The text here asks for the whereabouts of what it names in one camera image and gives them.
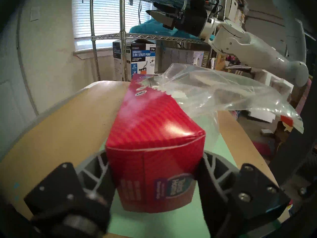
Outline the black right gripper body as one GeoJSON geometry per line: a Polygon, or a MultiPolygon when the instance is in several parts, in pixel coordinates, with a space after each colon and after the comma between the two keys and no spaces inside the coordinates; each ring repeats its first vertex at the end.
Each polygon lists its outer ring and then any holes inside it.
{"type": "Polygon", "coordinates": [[[172,7],[173,23],[171,29],[182,30],[188,34],[199,37],[207,21],[205,7],[187,8],[182,11],[179,7],[172,7]]]}

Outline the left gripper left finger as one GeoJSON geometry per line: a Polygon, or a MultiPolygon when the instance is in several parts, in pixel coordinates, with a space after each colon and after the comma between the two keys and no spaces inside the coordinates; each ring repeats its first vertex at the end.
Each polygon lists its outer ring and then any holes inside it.
{"type": "Polygon", "coordinates": [[[89,156],[76,167],[62,163],[24,197],[24,202],[36,215],[86,194],[102,197],[109,207],[112,205],[115,185],[106,151],[89,156]]]}

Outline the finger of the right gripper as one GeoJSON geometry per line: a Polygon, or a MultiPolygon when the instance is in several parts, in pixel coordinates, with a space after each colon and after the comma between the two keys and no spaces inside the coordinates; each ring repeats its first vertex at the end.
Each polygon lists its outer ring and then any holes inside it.
{"type": "Polygon", "coordinates": [[[164,12],[159,10],[146,10],[153,19],[163,24],[164,28],[173,30],[176,28],[176,19],[178,17],[178,12],[164,12]]]}
{"type": "Polygon", "coordinates": [[[156,12],[168,15],[183,15],[183,10],[179,7],[170,6],[163,3],[153,2],[153,6],[157,9],[156,12]]]}

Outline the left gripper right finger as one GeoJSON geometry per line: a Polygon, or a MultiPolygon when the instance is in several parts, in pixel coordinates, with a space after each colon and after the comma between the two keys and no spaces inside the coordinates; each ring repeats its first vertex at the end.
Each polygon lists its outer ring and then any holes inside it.
{"type": "Polygon", "coordinates": [[[238,169],[208,151],[198,165],[197,181],[210,238],[266,238],[290,202],[256,166],[244,163],[238,169]]]}

